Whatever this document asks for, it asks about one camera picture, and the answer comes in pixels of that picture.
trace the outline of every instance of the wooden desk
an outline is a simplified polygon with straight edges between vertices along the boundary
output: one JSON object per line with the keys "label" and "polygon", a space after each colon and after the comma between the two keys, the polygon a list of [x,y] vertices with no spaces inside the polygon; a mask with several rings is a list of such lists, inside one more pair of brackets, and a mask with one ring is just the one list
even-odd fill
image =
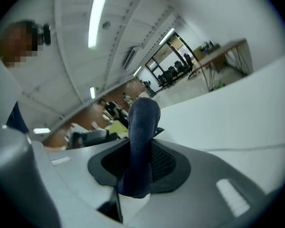
{"label": "wooden desk", "polygon": [[246,39],[243,38],[243,39],[238,39],[238,40],[233,40],[233,41],[230,41],[228,42],[227,44],[223,45],[222,47],[218,48],[217,50],[213,51],[212,53],[210,53],[209,55],[206,55],[203,59],[201,59],[200,61],[198,61],[198,65],[199,67],[194,69],[190,76],[192,74],[194,74],[196,71],[198,70],[202,70],[203,72],[203,75],[205,77],[205,80],[206,80],[206,84],[207,84],[207,88],[208,88],[208,91],[211,91],[212,89],[210,89],[209,85],[208,85],[208,82],[207,82],[207,79],[206,79],[206,76],[205,76],[205,73],[203,71],[203,67],[206,67],[207,65],[210,65],[211,62],[213,62],[215,59],[217,59],[218,57],[221,57],[222,55],[226,54],[228,51],[232,50],[232,49],[237,49],[238,46],[240,46],[241,44],[243,43],[246,43]]}

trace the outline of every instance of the ceiling light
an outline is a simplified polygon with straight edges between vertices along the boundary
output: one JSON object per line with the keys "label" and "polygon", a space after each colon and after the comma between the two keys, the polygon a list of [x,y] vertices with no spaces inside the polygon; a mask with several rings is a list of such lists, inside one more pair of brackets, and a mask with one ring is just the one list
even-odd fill
{"label": "ceiling light", "polygon": [[91,93],[91,98],[94,99],[95,98],[95,89],[94,89],[94,87],[90,88],[90,93]]}
{"label": "ceiling light", "polygon": [[170,31],[166,34],[166,36],[161,40],[160,45],[165,42],[165,40],[172,34],[174,28],[170,29]]}
{"label": "ceiling light", "polygon": [[104,9],[105,0],[93,0],[91,9],[90,24],[89,24],[89,38],[88,46],[93,48],[96,46],[98,27],[100,23],[100,17]]}
{"label": "ceiling light", "polygon": [[33,130],[34,134],[43,134],[43,133],[49,133],[51,130],[48,128],[35,128]]}
{"label": "ceiling light", "polygon": [[142,68],[142,66],[140,66],[140,67],[138,68],[138,70],[135,72],[135,74],[134,74],[133,76],[135,76],[141,68]]}

